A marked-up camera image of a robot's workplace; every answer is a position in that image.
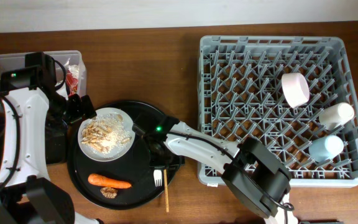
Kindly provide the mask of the wooden chopstick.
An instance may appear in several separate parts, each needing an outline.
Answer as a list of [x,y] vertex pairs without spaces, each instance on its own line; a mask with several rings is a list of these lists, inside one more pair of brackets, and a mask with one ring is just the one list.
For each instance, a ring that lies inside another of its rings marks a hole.
[[165,211],[169,213],[169,198],[168,198],[168,179],[167,179],[167,170],[163,170],[163,180],[164,180],[164,192],[165,192]]

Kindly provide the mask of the pink bowl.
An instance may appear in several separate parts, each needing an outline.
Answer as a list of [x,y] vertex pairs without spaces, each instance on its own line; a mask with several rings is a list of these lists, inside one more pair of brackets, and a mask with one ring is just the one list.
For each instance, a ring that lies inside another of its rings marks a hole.
[[283,74],[282,90],[291,108],[299,107],[309,101],[309,86],[306,78],[301,73]]

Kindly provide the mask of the grey plate with food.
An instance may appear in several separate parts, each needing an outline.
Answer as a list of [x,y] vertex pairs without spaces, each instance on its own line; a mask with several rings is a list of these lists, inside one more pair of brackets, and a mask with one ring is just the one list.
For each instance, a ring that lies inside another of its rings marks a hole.
[[109,162],[122,157],[135,140],[132,118],[117,108],[101,108],[96,117],[83,121],[78,130],[78,145],[87,157]]

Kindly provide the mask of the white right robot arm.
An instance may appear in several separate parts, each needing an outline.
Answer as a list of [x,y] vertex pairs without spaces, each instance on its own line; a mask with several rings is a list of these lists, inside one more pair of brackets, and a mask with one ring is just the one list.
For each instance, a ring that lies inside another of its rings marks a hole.
[[265,223],[298,223],[289,202],[291,173],[259,140],[226,141],[166,116],[149,129],[133,131],[161,156],[189,157],[221,174],[233,195]]

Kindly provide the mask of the white plastic fork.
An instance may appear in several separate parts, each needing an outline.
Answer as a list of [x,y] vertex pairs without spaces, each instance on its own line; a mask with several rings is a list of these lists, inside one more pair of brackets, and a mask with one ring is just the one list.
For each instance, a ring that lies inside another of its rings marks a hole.
[[162,177],[162,171],[159,169],[155,169],[154,173],[154,183],[156,187],[161,187],[162,186],[162,181],[163,181],[163,177]]

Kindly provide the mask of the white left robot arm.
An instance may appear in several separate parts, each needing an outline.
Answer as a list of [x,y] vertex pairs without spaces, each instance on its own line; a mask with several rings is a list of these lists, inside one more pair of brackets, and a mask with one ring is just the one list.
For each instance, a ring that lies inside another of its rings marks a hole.
[[75,212],[70,195],[50,181],[45,158],[47,116],[70,122],[96,115],[91,103],[85,104],[86,111],[72,113],[56,83],[56,69],[45,65],[1,75],[5,134],[0,223],[100,223]]

